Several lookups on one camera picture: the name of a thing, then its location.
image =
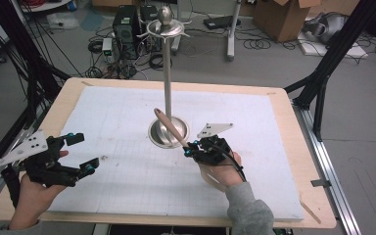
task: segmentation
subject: wrist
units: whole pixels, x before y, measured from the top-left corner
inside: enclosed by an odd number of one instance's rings
[[[243,183],[243,179],[240,177],[239,174],[234,174],[234,175],[232,175],[232,177],[227,178],[225,180],[225,186],[226,187],[232,187],[232,186],[235,186],[235,185],[239,185],[241,183]]]
[[[9,230],[23,230],[32,227],[38,222],[38,217],[37,214],[16,210],[9,224]]]

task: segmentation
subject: metal rail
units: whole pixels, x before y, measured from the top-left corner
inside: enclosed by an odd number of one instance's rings
[[[325,145],[323,144],[323,142],[317,140],[316,135],[313,132],[313,117],[310,111],[300,109],[298,114],[302,116],[302,120],[305,123],[305,129],[312,144],[313,151],[318,161],[318,165],[322,171],[323,177],[331,184],[331,186],[327,189],[332,196],[347,234],[360,235],[361,232],[359,231],[358,224],[356,223],[355,217],[353,216],[353,211],[350,208],[350,204],[348,203],[347,198],[344,194],[344,190],[341,187],[340,180],[338,179],[329,155],[326,152]]]

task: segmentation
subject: round metal base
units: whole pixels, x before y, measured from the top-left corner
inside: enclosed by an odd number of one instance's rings
[[[181,134],[182,138],[187,140],[189,136],[187,122],[179,117],[172,117],[172,124],[178,130],[179,134]],[[166,127],[158,119],[151,123],[148,134],[151,141],[161,148],[173,149],[181,146],[179,141],[166,130]]]

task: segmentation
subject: wooden table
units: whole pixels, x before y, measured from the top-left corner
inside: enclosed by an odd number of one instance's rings
[[[70,113],[78,101],[81,91],[86,86],[111,86],[124,88],[164,89],[162,82],[106,80],[92,78],[71,78],[67,81],[40,128],[47,135],[59,136]],[[313,187],[311,180],[319,179],[304,135],[298,124],[286,92],[281,88],[213,85],[196,83],[172,83],[172,90],[226,92],[237,94],[265,95],[270,99],[277,125],[289,160],[291,171],[299,191],[305,219],[301,221],[276,221],[275,227],[285,228],[333,228],[336,226],[335,215],[323,187]],[[14,208],[6,187],[0,194],[0,220],[10,220]],[[143,214],[111,214],[84,212],[47,211],[42,220],[63,222],[155,224],[181,226],[230,226],[228,218],[204,219],[186,216],[158,216]]]

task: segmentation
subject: human hand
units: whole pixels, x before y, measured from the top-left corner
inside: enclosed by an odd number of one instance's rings
[[[69,151],[60,151],[64,157]],[[46,212],[54,199],[67,187],[52,185],[46,188],[42,184],[31,182],[27,174],[21,179],[21,192],[17,208],[9,224],[10,230],[21,230],[36,224],[38,217]]]
[[[233,158],[238,165],[241,165],[240,155],[233,152]],[[232,165],[229,160],[224,160],[220,165],[207,165],[207,168],[212,172],[212,177],[225,187],[243,183],[243,179],[240,177],[239,172],[237,172],[234,165]]]

